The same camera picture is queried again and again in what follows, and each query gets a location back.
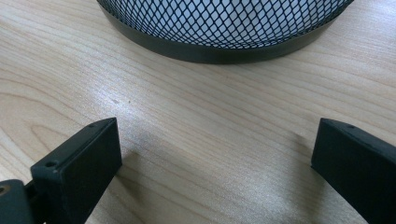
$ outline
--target light wood tabletop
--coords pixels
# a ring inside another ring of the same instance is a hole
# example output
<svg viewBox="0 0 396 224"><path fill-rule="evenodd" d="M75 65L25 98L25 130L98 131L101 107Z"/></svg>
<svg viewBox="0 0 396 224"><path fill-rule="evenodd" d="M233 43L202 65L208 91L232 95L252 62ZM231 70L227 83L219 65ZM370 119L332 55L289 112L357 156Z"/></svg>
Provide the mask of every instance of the light wood tabletop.
<svg viewBox="0 0 396 224"><path fill-rule="evenodd" d="M0 180L116 117L123 166L88 223L365 223L310 167L320 118L396 145L396 2L360 0L261 63L144 49L95 0L0 0Z"/></svg>

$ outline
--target wooden table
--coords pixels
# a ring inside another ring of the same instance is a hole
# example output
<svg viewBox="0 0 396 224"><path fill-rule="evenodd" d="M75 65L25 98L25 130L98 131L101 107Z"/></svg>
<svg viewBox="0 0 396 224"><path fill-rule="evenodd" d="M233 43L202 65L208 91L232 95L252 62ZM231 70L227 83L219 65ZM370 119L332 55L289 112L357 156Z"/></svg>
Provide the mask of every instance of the wooden table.
<svg viewBox="0 0 396 224"><path fill-rule="evenodd" d="M169 59L95 0L0 0L0 179L117 117L123 166L88 223L364 223L310 168L319 119L396 145L396 2L354 2L262 63Z"/></svg>

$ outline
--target wooden surface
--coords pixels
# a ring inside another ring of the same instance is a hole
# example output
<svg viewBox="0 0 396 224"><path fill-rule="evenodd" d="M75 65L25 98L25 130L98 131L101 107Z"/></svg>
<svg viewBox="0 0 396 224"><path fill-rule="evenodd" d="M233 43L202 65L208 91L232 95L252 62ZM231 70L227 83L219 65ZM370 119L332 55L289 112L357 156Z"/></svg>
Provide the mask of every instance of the wooden surface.
<svg viewBox="0 0 396 224"><path fill-rule="evenodd" d="M319 119L396 145L396 2L354 2L276 60L185 63L94 0L0 0L0 179L117 117L124 165L88 223L364 223L310 157Z"/></svg>

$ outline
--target black mesh basket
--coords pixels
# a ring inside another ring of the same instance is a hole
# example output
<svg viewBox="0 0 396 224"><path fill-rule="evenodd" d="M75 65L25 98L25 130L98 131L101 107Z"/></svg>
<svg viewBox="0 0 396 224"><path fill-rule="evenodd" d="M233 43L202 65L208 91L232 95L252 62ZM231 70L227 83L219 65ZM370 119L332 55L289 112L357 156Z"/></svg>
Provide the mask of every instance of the black mesh basket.
<svg viewBox="0 0 396 224"><path fill-rule="evenodd" d="M309 44L352 0L98 0L145 48L198 63L275 58Z"/></svg>

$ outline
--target metal mesh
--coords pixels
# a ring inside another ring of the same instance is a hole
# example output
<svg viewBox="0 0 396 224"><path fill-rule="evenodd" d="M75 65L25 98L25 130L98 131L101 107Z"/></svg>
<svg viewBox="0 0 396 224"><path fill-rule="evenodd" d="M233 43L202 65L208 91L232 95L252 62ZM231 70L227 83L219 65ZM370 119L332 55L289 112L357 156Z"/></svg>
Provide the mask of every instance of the metal mesh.
<svg viewBox="0 0 396 224"><path fill-rule="evenodd" d="M222 49L269 47L338 16L353 0L98 0L148 35Z"/></svg>

